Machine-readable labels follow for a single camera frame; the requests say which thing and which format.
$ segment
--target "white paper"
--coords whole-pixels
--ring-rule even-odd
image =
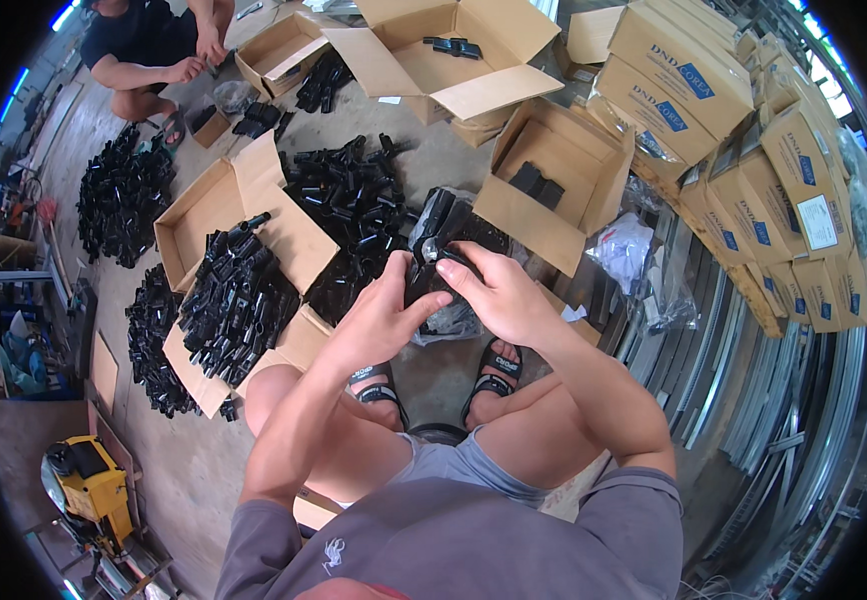
[[[822,250],[837,246],[837,230],[830,217],[830,208],[824,194],[805,199],[796,206],[803,222],[803,233],[807,236],[810,250]]]

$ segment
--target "person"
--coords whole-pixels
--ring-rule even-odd
[[[127,121],[162,114],[164,143],[176,149],[185,135],[179,106],[158,94],[167,84],[186,84],[219,66],[234,0],[187,0],[174,16],[166,0],[95,0],[96,11],[80,47],[97,83],[114,91],[113,113]]]
[[[675,597],[682,510],[656,400],[572,330],[516,261],[473,242],[455,248],[482,282],[453,260],[436,269],[498,336],[467,402],[468,437],[453,447],[404,433],[390,371],[375,368],[451,302],[434,292],[405,307],[411,256],[395,251],[306,373],[269,366],[249,381],[257,439],[217,598]],[[553,373],[516,389],[520,347]],[[344,390],[351,374],[360,401]],[[574,523],[536,510],[603,449],[619,467],[582,498]],[[306,545],[292,513],[302,485],[353,503]]]

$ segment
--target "shorts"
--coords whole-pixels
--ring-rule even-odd
[[[500,468],[499,464],[494,462],[477,443],[477,432],[481,427],[483,425],[477,426],[456,447],[445,443],[431,443],[410,434],[398,433],[397,435],[410,442],[413,457],[409,464],[394,475],[388,483],[442,477],[484,486],[524,506],[532,509],[540,508],[544,499],[553,490],[529,486]]]

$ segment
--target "wooden board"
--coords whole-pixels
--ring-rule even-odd
[[[681,206],[680,187],[675,182],[661,179],[650,167],[644,164],[637,154],[633,156],[630,170],[633,171],[634,175],[650,184],[657,194],[667,201],[673,212],[683,219],[684,223],[693,231],[693,235],[699,238],[707,250],[710,251],[716,262],[723,266],[725,263],[724,257],[722,256],[720,247],[714,243],[714,238],[710,231],[689,210],[684,210]],[[774,311],[771,310],[771,306],[767,303],[767,297],[760,286],[757,285],[757,282],[754,281],[751,272],[743,266],[726,267],[724,270],[730,281],[733,282],[734,287],[737,288],[739,294],[746,300],[747,307],[757,320],[757,323],[760,324],[763,333],[770,338],[782,338],[784,331],[780,328],[780,323],[774,316]]]
[[[83,84],[71,81],[60,90],[60,93],[53,100],[50,114],[46,117],[43,126],[40,127],[40,133],[37,134],[36,146],[34,146],[30,153],[30,162],[27,165],[30,169],[34,171],[39,170],[44,161],[47,160],[47,153],[51,151],[54,138],[57,137],[57,132],[60,131],[60,126],[63,125],[67,112],[70,111],[71,106],[74,105],[74,101],[77,100],[80,90],[83,90]]]
[[[110,353],[107,342],[104,342],[101,330],[94,331],[90,380],[100,401],[103,402],[103,407],[107,409],[107,415],[111,417],[114,414],[114,396],[117,392],[117,371],[117,361]]]

